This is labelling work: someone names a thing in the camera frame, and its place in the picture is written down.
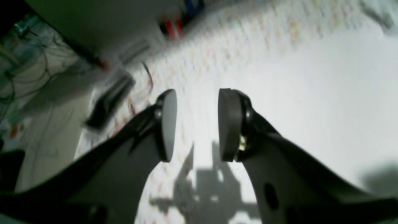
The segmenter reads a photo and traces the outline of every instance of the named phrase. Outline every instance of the wire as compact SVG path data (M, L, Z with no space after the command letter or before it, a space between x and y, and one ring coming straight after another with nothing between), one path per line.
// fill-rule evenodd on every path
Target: wire
M46 53L44 52L43 49L40 49L40 53L44 57L44 71L42 72L40 77L37 78L37 79L31 79L31 80L25 81L25 80L18 80L18 79L15 78L17 75L13 75L14 82L20 83L20 84L31 84L31 83L35 83L35 82L38 82L38 81L42 80L46 74L47 75L50 74L49 70L48 70L48 58L47 58L47 55L46 55Z
M66 43L58 43L58 41L56 40L56 34L54 34L53 35L53 43L55 44L55 45L57 45L57 46L59 46L59 47L67 47L67 48L69 48L70 49L70 46L69 45L67 45Z
M3 55L6 59L8 59L11 63L15 65L21 65L21 61L14 53L8 51L3 46L0 45L0 55Z
M66 51L61 51L59 49L47 47L47 53L56 56L56 57L77 57L78 55L76 53L72 52L66 52Z
M27 97L29 95L32 95L34 93L37 93L37 92L43 90L48 84L50 84L51 81L53 81L56 77L58 77L60 75L66 75L66 74L69 74L69 75L81 75L81 74L87 73L87 72L92 71L92 70L93 70L93 68L90 69L90 70L87 70L87 71L82 71L80 73L58 73L58 74L52 75L52 76L50 76L50 78L41 87L39 87L39 88L37 88L35 90L32 90L32 91L29 91L27 93L24 93L22 95L16 96L15 99L24 98L24 97Z
M152 80L152 75L149 72L148 66L146 65L145 62L141 61L142 65L144 66L145 70L146 70L146 74L148 75L148 86L149 86L149 91L148 92L140 92L137 95L137 102L142 102L143 100L145 100L146 97L150 96L150 94L152 93L153 90L153 80Z
M10 108L10 105L11 105L11 103L14 101L14 98L15 98L15 86L14 86L14 81L13 81L12 78L9 77L8 75L6 75L6 76L7 76L7 78L8 78L8 79L10 80L10 82L11 82L12 93L11 93L11 96L9 97L9 99L8 99L6 108L3 110L2 115L0 116L0 121L2 121L2 120L5 118L5 116L7 115L8 109Z
M28 32L33 34L35 37L37 37L37 34L35 32L33 32L31 29L28 28Z
M37 43L35 43L35 44L29 43L28 46L37 47L38 50L39 50L39 52L40 52L40 54L39 54L38 57L36 57L35 61L32 61L32 63L31 63L30 66L26 66L25 68L20 69L20 70L18 70L18 71L8 71L8 73L11 75L12 78L14 78L14 81L15 81L16 83L25 83L25 84L27 84L27 83L33 83L33 82L39 81L40 79L42 79L42 78L44 77L44 75L41 75L39 78L33 79L33 80L29 80L29 81L22 81L22 80L15 79L15 77L17 77L18 74L24 73L24 72L26 72L27 70L31 69L34 65L36 65L36 64L37 64L37 60L38 60L38 59L40 58L40 56L44 53L44 51L43 51L43 45L40 43L40 40L36 40L36 39L27 39L26 37L21 37L21 38L22 38L22 40L37 41ZM46 62L46 67L47 67L47 56L44 54L44 57L45 57L45 62Z

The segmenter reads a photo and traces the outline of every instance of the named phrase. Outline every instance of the red object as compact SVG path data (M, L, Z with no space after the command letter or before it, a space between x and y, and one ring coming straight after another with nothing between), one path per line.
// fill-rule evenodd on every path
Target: red object
M18 134L18 126L15 126L10 132L10 138L15 138Z
M129 104L129 111L130 111L131 116L133 116L133 117L137 114L132 103Z
M183 27L183 22L182 22L182 20L181 19L178 19L178 20L176 20L176 27L177 27L177 31L178 31L178 34L179 34L179 37L180 38L182 38L183 37L183 34L182 34L182 27Z
M111 66L108 61L102 60L101 63L99 64L100 68L105 71L109 72L111 70Z
M167 33L169 34L170 38L175 40L176 36L174 35L173 25L170 20L164 21L164 26L166 27Z

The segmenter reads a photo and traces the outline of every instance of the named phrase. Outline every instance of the hole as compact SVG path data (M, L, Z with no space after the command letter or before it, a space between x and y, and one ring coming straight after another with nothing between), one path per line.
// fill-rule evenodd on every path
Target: hole
M279 201L276 196L275 188L271 184L265 184L265 200L267 201L268 206L271 210L279 209Z

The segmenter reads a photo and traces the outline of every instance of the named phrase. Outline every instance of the white surface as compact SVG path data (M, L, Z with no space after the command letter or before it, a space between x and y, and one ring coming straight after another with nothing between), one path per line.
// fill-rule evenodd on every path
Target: white surface
M378 30L341 32L284 59L253 63L223 87L246 93L283 136L373 191L370 175L398 170L397 59L398 41ZM397 193L393 187L375 193Z
M32 118L20 142L25 159L16 191L42 184L73 162L89 101L90 94L82 95Z

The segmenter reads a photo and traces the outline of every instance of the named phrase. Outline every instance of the floor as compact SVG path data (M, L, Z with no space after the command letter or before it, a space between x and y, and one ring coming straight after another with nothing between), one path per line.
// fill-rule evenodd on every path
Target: floor
M156 42L158 33L153 36ZM173 159L150 174L135 223L261 223L243 166L218 157L218 90L236 88L285 137L345 180L395 195L393 185L368 180L383 169L398 170L398 108L388 103L397 94L397 47L361 13L357 0L251 0L215 7L183 39L145 58L151 92L138 62L125 67L137 85L102 135L83 130L74 159L117 133L160 93L176 89ZM378 147L385 150L375 158Z

